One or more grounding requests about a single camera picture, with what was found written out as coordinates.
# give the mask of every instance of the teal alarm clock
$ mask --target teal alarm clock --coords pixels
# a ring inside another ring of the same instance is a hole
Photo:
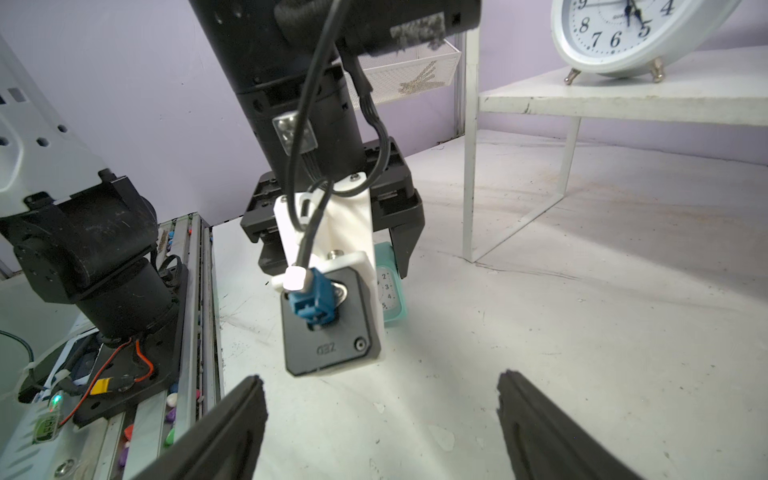
[[[384,311],[384,322],[404,319],[408,315],[406,299],[402,294],[402,280],[397,273],[395,251],[390,242],[377,243],[374,247],[376,255],[376,279],[379,284],[379,302]]]

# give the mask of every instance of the screw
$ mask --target screw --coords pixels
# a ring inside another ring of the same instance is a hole
[[[355,350],[362,352],[366,349],[367,346],[368,342],[366,342],[366,339],[362,338],[361,336],[357,337],[357,340],[355,340]]]
[[[61,478],[67,475],[69,472],[71,472],[73,467],[74,467],[74,460],[70,458],[66,462],[63,462],[61,465],[56,467],[56,470],[53,472],[53,476],[56,478]]]
[[[568,76],[564,79],[564,82],[566,85],[570,85],[574,82],[574,79],[581,73],[581,70],[577,70],[576,68],[572,68],[570,72],[568,72]]]

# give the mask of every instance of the blue connector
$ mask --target blue connector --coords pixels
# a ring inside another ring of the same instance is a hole
[[[336,298],[331,281],[317,269],[309,270],[313,275],[312,285],[306,292],[288,294],[293,312],[310,325],[324,325],[336,317]]]

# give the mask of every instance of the clock leg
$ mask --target clock leg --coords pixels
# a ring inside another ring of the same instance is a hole
[[[664,64],[661,62],[661,57],[656,57],[650,63],[650,74],[654,77],[654,83],[664,80]]]
[[[565,84],[570,85],[574,82],[574,78],[576,78],[581,73],[581,70],[576,70],[575,68],[572,68],[570,72],[568,72],[568,76],[565,78]]]

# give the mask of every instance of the table leg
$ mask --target table leg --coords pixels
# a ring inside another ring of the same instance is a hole
[[[472,251],[472,258],[468,258],[464,255],[464,258],[476,262],[485,255],[491,253],[496,247],[504,243],[509,237],[516,234],[523,227],[536,219],[539,215],[552,208],[557,202],[565,197],[565,189],[568,187],[568,178],[571,176],[571,163],[574,158],[574,150],[576,149],[576,139],[578,138],[578,129],[581,125],[581,117],[571,117],[571,123],[568,126],[568,137],[565,139],[565,150],[563,151],[563,162],[560,166],[560,178],[558,179],[558,185],[554,194],[549,197],[544,203],[538,205],[536,208],[525,214],[523,218],[515,222],[514,225],[501,232],[492,242],[485,247],[478,247]],[[472,167],[474,169],[475,156],[472,155]],[[472,186],[474,193],[474,171],[472,172]],[[466,185],[465,185],[465,209],[466,209]]]
[[[464,127],[464,223],[462,257],[472,261],[472,224],[475,213],[475,154],[478,133],[478,60],[480,31],[470,30],[466,37],[466,116]]]

